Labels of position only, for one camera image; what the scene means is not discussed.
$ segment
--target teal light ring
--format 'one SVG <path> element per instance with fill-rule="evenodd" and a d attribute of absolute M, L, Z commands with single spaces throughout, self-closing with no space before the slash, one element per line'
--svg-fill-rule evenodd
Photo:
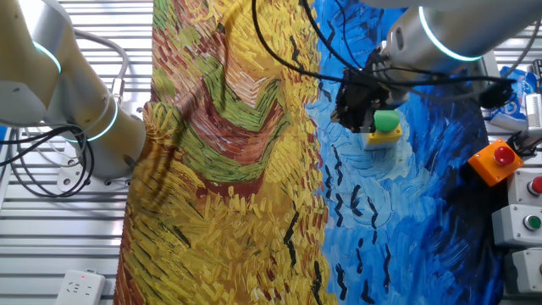
<path fill-rule="evenodd" d="M 36 49 L 42 51 L 45 55 L 47 55 L 56 65 L 58 68 L 58 73 L 62 73 L 62 68 L 60 67 L 60 63 L 58 62 L 58 59 L 51 53 L 49 50 L 44 48 L 41 44 L 34 42 L 34 46 L 36 46 Z"/>
<path fill-rule="evenodd" d="M 425 12 L 423 11 L 423 7 L 419 8 L 419 13 L 420 13 L 420 22 L 422 23 L 422 27 L 423 27 L 423 30 L 425 31 L 425 34 L 427 34 L 427 36 L 429 37 L 429 40 L 431 40 L 431 42 L 444 54 L 450 56 L 451 58 L 461 60 L 461 61 L 466 61 L 466 62 L 473 62 L 482 58 L 482 56 L 478 56 L 478 57 L 462 56 L 451 51 L 449 48 L 443 45 L 442 42 L 440 42 L 439 39 L 433 34 L 431 29 L 429 29 L 429 24 L 427 22 L 427 19 L 425 18 Z"/>
<path fill-rule="evenodd" d="M 109 123 L 108 127 L 106 127 L 106 129 L 104 129 L 102 132 L 100 132 L 99 134 L 93 136 L 92 138 L 86 140 L 86 141 L 94 141 L 94 140 L 97 140 L 98 138 L 100 138 L 101 136 L 105 135 L 109 130 L 111 130 L 111 128 L 113 128 L 113 125 L 115 124 L 115 121 L 117 120 L 117 116 L 119 115 L 119 105 L 115 102 L 113 102 L 115 104 L 115 113 L 113 115 L 113 119 L 111 119 L 111 123 Z M 77 143 L 77 141 L 74 141 L 74 140 L 70 140 L 70 139 L 66 139 L 64 138 L 66 141 L 70 141 L 72 143 Z"/>

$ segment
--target metal grating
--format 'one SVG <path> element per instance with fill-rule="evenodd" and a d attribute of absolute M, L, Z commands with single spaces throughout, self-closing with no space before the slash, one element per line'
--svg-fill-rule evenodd
<path fill-rule="evenodd" d="M 150 98 L 152 77 L 152 0 L 62 0 L 74 26 L 105 36 L 130 56 L 124 107 L 135 113 Z M 495 50 L 500 65 L 509 65 L 527 44 L 533 27 Z M 525 59 L 530 64 L 542 58 L 542 34 Z M 121 60 L 117 53 L 94 42 L 78 40 L 81 50 L 103 81 L 111 86 Z M 486 124 L 489 139 L 511 132 Z M 56 148 L 65 142 L 55 139 Z M 53 160 L 60 156 L 44 148 Z M 58 191 L 58 167 L 33 152 L 25 158 L 37 179 Z M 527 161 L 532 170 L 542 170 L 542 155 Z M 54 304 L 64 273 L 69 269 L 95 269 L 107 284 L 100 305 L 113 303 L 126 190 L 82 192 L 67 199 L 48 200 L 31 195 L 13 176 L 0 203 L 0 304 Z"/>

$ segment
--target red emergency stop button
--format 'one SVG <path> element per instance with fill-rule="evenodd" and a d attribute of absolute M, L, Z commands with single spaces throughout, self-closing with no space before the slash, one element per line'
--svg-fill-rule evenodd
<path fill-rule="evenodd" d="M 542 194 L 542 177 L 536 177 L 527 184 L 528 192 L 538 196 Z"/>
<path fill-rule="evenodd" d="M 516 154 L 509 147 L 497 147 L 494 158 L 499 165 L 506 166 L 514 163 Z"/>

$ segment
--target red button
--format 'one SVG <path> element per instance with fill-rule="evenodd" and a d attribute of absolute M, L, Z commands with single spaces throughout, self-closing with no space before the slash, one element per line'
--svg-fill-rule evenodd
<path fill-rule="evenodd" d="M 498 147 L 495 149 L 495 161 L 502 166 L 510 165 L 516 159 L 516 154 L 509 147 Z"/>
<path fill-rule="evenodd" d="M 542 194 L 542 177 L 534 178 L 533 182 L 531 182 L 531 188 L 534 192 Z"/>

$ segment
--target yellow brushstroke pattern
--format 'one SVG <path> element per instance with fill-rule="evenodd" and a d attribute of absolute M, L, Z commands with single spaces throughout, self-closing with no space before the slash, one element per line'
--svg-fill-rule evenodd
<path fill-rule="evenodd" d="M 318 98 L 317 82 L 265 52 L 250 5 L 155 0 L 155 100 L 145 107 L 147 142 L 128 197 L 117 305 L 337 303 L 326 292 L 330 270 L 321 245 L 328 208 L 315 195 L 322 181 L 318 141 L 304 110 Z M 302 46 L 299 63 L 318 71 L 317 39 L 298 0 L 258 1 L 258 12 L 281 57 L 291 58 L 292 36 Z M 200 98 L 201 78 L 212 71 L 199 58 L 208 57 L 224 66 L 224 86 L 246 88 L 240 97 L 249 105 L 265 90 L 263 80 L 279 80 L 292 124 L 271 141 L 258 186 L 239 179 L 213 191 L 219 182 L 204 180 L 184 162 L 187 126 L 195 122 L 183 109 Z"/>

